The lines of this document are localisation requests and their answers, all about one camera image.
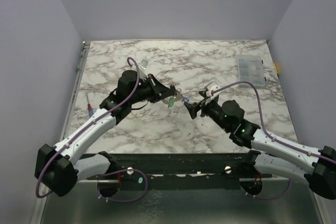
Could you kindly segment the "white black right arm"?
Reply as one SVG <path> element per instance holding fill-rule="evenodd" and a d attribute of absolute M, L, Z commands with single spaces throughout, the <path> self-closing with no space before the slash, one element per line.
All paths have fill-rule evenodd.
<path fill-rule="evenodd" d="M 260 173 L 295 179 L 315 194 L 335 199 L 335 149 L 305 146 L 269 133 L 264 126 L 246 120 L 245 111 L 235 100 L 219 105 L 218 98 L 204 97 L 184 106 L 192 119 L 198 115 L 211 118 L 236 145 L 255 151 L 255 158 L 241 164 L 246 177 Z"/>

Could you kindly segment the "green key tag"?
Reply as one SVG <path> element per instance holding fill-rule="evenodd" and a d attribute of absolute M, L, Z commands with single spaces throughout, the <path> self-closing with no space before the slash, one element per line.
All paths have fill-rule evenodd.
<path fill-rule="evenodd" d="M 169 108 L 172 108 L 174 106 L 175 99 L 174 97 L 170 97 L 169 99 Z"/>

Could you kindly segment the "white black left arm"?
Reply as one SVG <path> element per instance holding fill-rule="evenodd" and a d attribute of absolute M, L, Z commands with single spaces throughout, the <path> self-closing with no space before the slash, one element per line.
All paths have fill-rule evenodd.
<path fill-rule="evenodd" d="M 62 197 L 81 180 L 95 175 L 101 175 L 104 179 L 112 178 L 116 166 L 111 155 L 106 152 L 90 158 L 82 158 L 82 155 L 105 132 L 128 116 L 133 104 L 143 101 L 157 103 L 176 94 L 174 85 L 166 87 L 152 74 L 124 71 L 115 90 L 102 101 L 86 123 L 54 146 L 45 144 L 38 150 L 35 167 L 37 184 L 44 184 Z"/>

